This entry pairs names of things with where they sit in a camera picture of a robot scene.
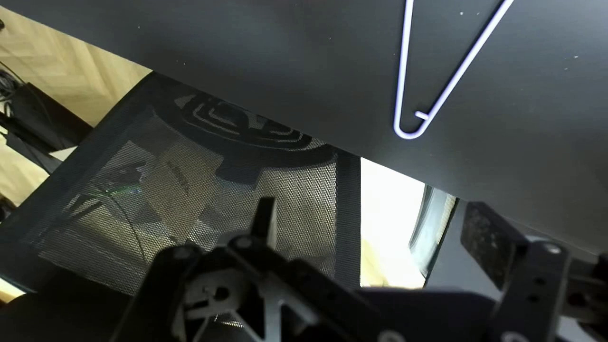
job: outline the black panel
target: black panel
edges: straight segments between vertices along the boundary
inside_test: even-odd
[[[577,254],[608,248],[608,3],[515,0],[425,138],[391,132],[403,3],[4,0],[157,73],[482,200]],[[427,111],[498,0],[418,0],[406,109]]]

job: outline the bright light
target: bright light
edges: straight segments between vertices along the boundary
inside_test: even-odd
[[[361,160],[361,286],[408,288],[423,286],[412,255],[425,185]]]
[[[0,280],[0,303],[11,303],[13,299],[23,297],[24,293],[4,280]]]

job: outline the white wire hook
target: white wire hook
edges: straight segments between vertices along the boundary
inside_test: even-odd
[[[456,90],[458,83],[463,79],[467,69],[473,65],[475,58],[482,50],[482,46],[490,41],[492,33],[499,26],[499,22],[509,12],[515,0],[503,0],[499,8],[494,12],[490,24],[484,27],[480,37],[475,41],[473,48],[465,56],[465,60],[456,69],[452,81],[442,88],[441,96],[437,98],[435,105],[429,113],[416,111],[414,117],[422,121],[416,132],[403,132],[401,130],[401,117],[403,117],[403,98],[404,98],[404,83],[406,83],[406,65],[410,54],[410,35],[412,35],[412,18],[414,18],[414,0],[404,0],[403,7],[403,35],[401,35],[401,58],[399,58],[399,79],[397,79],[397,96],[395,96],[395,115],[393,115],[393,132],[397,138],[404,141],[414,141],[425,134],[431,126],[435,117],[441,113],[442,105],[448,102],[452,92]]]

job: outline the mesh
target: mesh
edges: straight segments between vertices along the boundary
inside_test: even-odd
[[[273,197],[273,248],[332,276],[336,151],[205,94],[167,98],[53,219],[40,255],[133,295],[159,250],[224,246]]]

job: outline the black mount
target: black mount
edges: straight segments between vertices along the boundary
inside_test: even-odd
[[[551,242],[528,242],[482,204],[471,204],[461,244],[503,292],[349,293],[266,242],[273,200],[258,204],[251,236],[207,255],[161,252],[114,341],[336,341],[336,342],[547,342],[560,316],[608,339],[608,265],[574,261]]]

